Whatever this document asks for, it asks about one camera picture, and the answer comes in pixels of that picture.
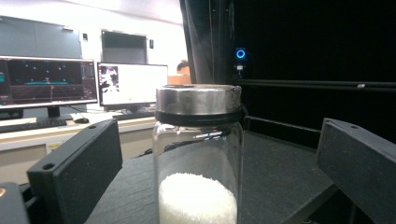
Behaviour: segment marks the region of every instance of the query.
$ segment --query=silver lid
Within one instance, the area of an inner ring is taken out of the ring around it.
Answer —
[[[177,85],[157,89],[156,111],[174,115],[229,114],[240,109],[241,87]]]

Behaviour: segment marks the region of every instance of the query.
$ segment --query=monitor screen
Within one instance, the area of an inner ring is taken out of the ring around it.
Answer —
[[[93,60],[0,56],[0,111],[97,103]]]
[[[157,87],[168,81],[167,65],[98,63],[97,69],[99,102],[107,110],[153,105]]]

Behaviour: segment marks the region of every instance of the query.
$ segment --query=white granules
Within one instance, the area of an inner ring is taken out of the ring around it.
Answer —
[[[159,189],[160,223],[236,223],[236,199],[217,180],[173,174]]]

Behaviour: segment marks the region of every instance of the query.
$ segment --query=glass jar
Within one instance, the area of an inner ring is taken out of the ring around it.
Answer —
[[[157,89],[153,156],[159,223],[238,223],[240,94],[240,87],[228,85]]]

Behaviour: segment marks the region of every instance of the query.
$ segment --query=metal lid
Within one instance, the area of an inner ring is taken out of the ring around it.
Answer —
[[[238,120],[241,91],[241,87],[231,85],[162,86],[157,89],[155,117],[182,124]]]

